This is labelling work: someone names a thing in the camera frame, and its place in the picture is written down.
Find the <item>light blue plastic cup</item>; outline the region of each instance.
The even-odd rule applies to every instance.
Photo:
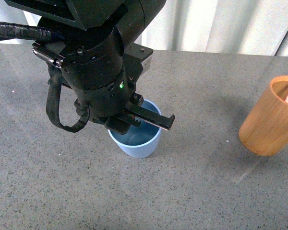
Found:
[[[161,115],[159,108],[147,99],[144,99],[141,107]],[[161,137],[161,128],[139,120],[141,121],[140,127],[131,126],[124,135],[108,131],[117,145],[129,156],[145,158],[156,150]]]

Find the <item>gray countertop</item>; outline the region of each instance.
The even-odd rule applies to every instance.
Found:
[[[259,157],[238,138],[278,75],[288,57],[155,51],[137,92],[176,120],[134,159],[103,126],[54,127],[46,64],[0,45],[0,230],[288,229],[288,145]],[[65,124],[75,99],[62,91]]]

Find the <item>white curtain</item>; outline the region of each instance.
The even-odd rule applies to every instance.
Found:
[[[0,0],[0,21],[38,20]],[[288,0],[167,0],[136,42],[161,50],[288,56]]]

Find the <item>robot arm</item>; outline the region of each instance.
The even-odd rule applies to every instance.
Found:
[[[5,1],[41,15],[37,28],[61,38],[33,43],[33,52],[48,64],[46,112],[54,125],[77,132],[90,120],[125,134],[131,125],[140,125],[138,117],[170,130],[175,116],[167,118],[143,109],[143,96],[135,92],[153,50],[134,41],[166,0]],[[77,95],[80,120],[72,127],[62,125],[59,119],[62,85]]]

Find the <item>bamboo cup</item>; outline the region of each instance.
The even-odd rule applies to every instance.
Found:
[[[243,145],[260,156],[273,156],[288,144],[288,76],[270,81],[239,130]]]

